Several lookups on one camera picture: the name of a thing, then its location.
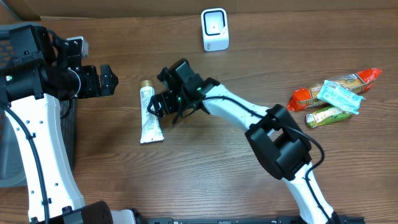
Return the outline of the teal tissue packet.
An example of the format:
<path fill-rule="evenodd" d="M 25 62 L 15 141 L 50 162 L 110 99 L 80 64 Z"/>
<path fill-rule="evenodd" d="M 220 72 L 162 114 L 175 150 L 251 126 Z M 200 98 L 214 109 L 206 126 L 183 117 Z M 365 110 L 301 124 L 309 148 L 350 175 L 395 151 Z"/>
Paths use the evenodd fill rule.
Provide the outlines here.
<path fill-rule="evenodd" d="M 324 81 L 317 98 L 353 114 L 359 114 L 358 110 L 364 100 L 362 96 L 343 88 L 337 82 L 329 80 Z"/>

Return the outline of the white tube gold cap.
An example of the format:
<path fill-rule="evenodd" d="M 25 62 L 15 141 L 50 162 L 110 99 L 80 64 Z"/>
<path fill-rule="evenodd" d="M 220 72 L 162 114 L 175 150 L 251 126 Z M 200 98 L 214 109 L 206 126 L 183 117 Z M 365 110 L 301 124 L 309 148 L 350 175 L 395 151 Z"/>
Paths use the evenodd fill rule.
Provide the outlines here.
<path fill-rule="evenodd" d="M 150 80 L 143 80 L 140 88 L 141 101 L 141 144 L 148 144 L 164 140 L 158 117 L 150 113 L 147 107 L 150 105 L 151 98 L 155 95 L 155 89 Z"/>

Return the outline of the orange spaghetti packet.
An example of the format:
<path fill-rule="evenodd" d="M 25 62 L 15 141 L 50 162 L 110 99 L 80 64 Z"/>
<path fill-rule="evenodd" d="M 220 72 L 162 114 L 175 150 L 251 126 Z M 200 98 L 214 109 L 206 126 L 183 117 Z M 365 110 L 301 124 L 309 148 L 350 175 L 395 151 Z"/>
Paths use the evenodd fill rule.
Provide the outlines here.
<path fill-rule="evenodd" d="M 374 86 L 375 80 L 382 73 L 381 69 L 370 68 L 360 72 L 332 78 L 333 82 L 338 83 L 345 89 L 353 93 L 364 93 Z M 310 86 L 303 86 L 292 93 L 287 109 L 290 111 L 302 111 L 308 108 L 324 105 L 325 102 L 317 98 L 323 82 Z"/>

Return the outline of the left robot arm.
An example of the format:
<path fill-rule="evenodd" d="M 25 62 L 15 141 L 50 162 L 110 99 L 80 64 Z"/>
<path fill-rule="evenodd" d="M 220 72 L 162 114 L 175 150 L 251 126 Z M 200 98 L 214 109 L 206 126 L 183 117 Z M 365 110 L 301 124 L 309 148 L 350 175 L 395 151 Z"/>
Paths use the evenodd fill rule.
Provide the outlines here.
<path fill-rule="evenodd" d="M 1 108 L 19 145 L 29 190 L 31 223 L 135 223 L 131 209 L 87 205 L 77 187 L 61 128 L 61 102 L 110 96 L 118 78 L 109 65 L 84 66 L 83 37 L 63 39 L 43 26 L 1 26 L 7 63 L 1 69 Z"/>

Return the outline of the green snack packet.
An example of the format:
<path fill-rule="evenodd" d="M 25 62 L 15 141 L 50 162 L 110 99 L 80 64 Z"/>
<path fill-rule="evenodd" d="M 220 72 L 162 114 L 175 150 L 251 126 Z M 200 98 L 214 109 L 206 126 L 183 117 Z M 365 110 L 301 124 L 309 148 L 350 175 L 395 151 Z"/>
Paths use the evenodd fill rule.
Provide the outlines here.
<path fill-rule="evenodd" d="M 305 120 L 310 128 L 315 128 L 317 126 L 323 126 L 348 119 L 352 115 L 352 113 L 343 111 L 339 107 L 326 106 L 313 113 L 307 114 Z"/>

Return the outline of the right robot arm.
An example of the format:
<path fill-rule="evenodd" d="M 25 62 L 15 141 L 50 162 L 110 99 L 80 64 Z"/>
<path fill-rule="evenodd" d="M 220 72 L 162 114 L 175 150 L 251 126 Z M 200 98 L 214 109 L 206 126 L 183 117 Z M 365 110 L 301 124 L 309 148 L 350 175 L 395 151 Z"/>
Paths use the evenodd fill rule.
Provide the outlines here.
<path fill-rule="evenodd" d="M 302 132 L 284 106 L 268 108 L 244 100 L 219 81 L 202 79 L 185 58 L 164 67 L 157 79 L 167 91 L 150 99 L 149 113 L 159 118 L 167 114 L 184 118 L 202 110 L 229 121 L 244 131 L 265 171 L 285 182 L 305 223 L 339 223 L 313 173 L 324 159 L 312 163 L 310 150 L 321 145 Z"/>

